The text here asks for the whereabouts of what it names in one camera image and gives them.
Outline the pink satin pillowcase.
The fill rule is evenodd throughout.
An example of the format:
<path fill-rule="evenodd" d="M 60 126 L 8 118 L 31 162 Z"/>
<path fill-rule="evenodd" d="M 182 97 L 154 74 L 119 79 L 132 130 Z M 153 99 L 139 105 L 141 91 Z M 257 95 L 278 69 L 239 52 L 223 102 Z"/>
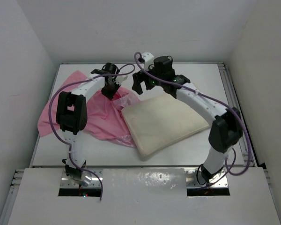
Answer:
<path fill-rule="evenodd" d="M 86 75 L 77 70 L 63 82 L 61 87 L 86 79 Z M 97 91 L 87 102 L 88 122 L 83 132 L 98 140 L 109 141 L 126 147 L 135 147 L 121 111 L 123 108 L 138 102 L 140 102 L 139 98 L 132 91 L 123 87 L 119 88 L 113 100 L 106 98 L 100 90 Z M 40 137 L 52 133 L 48 114 L 49 103 L 50 101 L 44 107 L 37 123 Z M 54 128 L 59 130 L 59 125 L 56 122 L 57 104 L 58 97 L 54 99 L 52 104 L 52 118 Z"/>

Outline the cream white pillow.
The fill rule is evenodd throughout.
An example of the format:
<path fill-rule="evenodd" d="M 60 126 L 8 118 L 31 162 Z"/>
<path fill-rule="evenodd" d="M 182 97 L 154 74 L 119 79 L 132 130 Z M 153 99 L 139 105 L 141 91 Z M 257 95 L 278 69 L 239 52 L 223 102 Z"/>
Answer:
<path fill-rule="evenodd" d="M 121 112 L 144 159 L 209 128 L 202 116 L 169 94 L 129 105 Z"/>

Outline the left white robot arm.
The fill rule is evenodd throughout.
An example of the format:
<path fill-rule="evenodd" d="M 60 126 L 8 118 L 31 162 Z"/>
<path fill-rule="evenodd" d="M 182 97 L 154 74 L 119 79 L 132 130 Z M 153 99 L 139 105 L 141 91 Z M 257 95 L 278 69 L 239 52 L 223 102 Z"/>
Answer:
<path fill-rule="evenodd" d="M 106 63 L 102 69 L 94 69 L 78 87 L 70 91 L 61 91 L 58 98 L 56 122 L 63 132 L 64 140 L 70 144 L 68 156 L 63 160 L 66 175 L 73 180 L 81 181 L 86 160 L 83 149 L 77 146 L 77 137 L 85 129 L 88 122 L 87 101 L 97 92 L 112 99 L 122 84 L 116 78 L 120 69 L 113 63 Z"/>

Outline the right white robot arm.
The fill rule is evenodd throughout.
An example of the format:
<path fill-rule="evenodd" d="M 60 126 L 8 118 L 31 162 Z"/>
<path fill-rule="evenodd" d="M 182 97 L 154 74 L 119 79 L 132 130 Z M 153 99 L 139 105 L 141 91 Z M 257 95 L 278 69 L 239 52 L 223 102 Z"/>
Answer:
<path fill-rule="evenodd" d="M 147 90 L 162 87 L 165 93 L 188 105 L 209 124 L 211 147 L 205 162 L 200 165 L 202 179 L 208 184 L 222 170 L 228 152 L 243 135 L 238 121 L 239 110 L 208 98 L 189 78 L 177 75 L 170 56 L 154 58 L 137 52 L 134 60 L 140 68 L 133 74 L 132 89 L 137 94 L 143 93 L 141 83 L 145 83 Z"/>

